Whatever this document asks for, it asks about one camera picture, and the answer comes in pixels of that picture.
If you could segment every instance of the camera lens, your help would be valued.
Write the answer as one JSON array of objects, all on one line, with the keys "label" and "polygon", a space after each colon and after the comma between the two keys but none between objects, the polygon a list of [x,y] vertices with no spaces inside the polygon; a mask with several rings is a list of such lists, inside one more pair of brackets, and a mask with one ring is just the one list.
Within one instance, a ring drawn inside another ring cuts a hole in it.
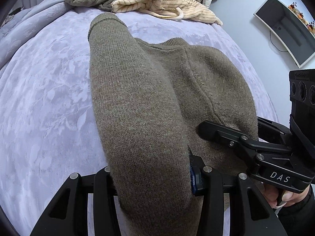
[{"label": "camera lens", "polygon": [[291,85],[291,92],[293,95],[295,95],[295,93],[296,93],[296,86],[295,86],[294,82],[292,82],[292,85]]},{"label": "camera lens", "polygon": [[310,88],[310,101],[312,105],[315,105],[315,86],[312,85]]},{"label": "camera lens", "polygon": [[304,101],[305,97],[306,97],[306,87],[305,87],[305,84],[303,82],[300,82],[300,84],[299,84],[299,95],[300,95],[300,98],[302,99],[302,101]]}]

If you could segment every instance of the fingernail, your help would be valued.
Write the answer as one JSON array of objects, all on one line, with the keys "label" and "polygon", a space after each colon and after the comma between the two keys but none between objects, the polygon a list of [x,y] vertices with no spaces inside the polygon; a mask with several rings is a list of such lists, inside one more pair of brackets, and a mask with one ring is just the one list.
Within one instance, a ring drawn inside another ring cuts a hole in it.
[{"label": "fingernail", "polygon": [[288,201],[289,199],[291,199],[293,196],[293,193],[291,192],[285,192],[284,195],[282,196],[282,200],[283,201]]}]

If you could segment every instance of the wall-mounted television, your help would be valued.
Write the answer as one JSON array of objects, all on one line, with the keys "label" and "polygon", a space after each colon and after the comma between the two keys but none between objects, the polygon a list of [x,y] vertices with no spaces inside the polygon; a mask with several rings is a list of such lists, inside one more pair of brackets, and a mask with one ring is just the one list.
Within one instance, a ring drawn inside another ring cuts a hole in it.
[{"label": "wall-mounted television", "polygon": [[279,0],[266,0],[254,13],[283,43],[299,68],[315,55],[315,37]]}]

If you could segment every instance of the person's arm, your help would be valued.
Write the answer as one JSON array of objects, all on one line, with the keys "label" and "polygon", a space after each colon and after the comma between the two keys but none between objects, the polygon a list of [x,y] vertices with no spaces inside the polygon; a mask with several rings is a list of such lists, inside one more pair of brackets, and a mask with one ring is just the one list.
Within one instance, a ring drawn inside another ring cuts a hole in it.
[{"label": "person's arm", "polygon": [[[264,186],[263,194],[270,206],[274,208],[277,204],[278,189],[270,185]],[[278,218],[288,236],[315,235],[315,197],[312,186],[301,194],[286,192],[282,200],[287,203],[279,211]]]},{"label": "person's arm", "polygon": [[315,198],[313,187],[309,187],[306,197],[289,207],[283,207],[278,218],[288,236],[315,235]]}]

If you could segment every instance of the black cord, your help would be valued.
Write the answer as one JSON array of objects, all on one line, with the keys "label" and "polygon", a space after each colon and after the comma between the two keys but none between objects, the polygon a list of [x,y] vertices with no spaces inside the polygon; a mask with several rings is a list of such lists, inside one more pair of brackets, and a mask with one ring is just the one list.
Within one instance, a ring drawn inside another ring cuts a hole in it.
[{"label": "black cord", "polygon": [[[271,30],[269,31],[269,33],[270,33],[270,41],[271,41],[271,43],[272,43],[272,40],[271,40]],[[273,44],[273,43],[272,43]],[[275,46],[274,44],[273,44],[273,46]],[[276,47],[276,46],[275,46]],[[278,50],[278,51],[280,51],[280,52],[284,52],[284,51],[281,51],[281,50],[279,50],[277,47],[276,47],[276,49]],[[286,52],[288,52],[288,51],[286,51]]]}]

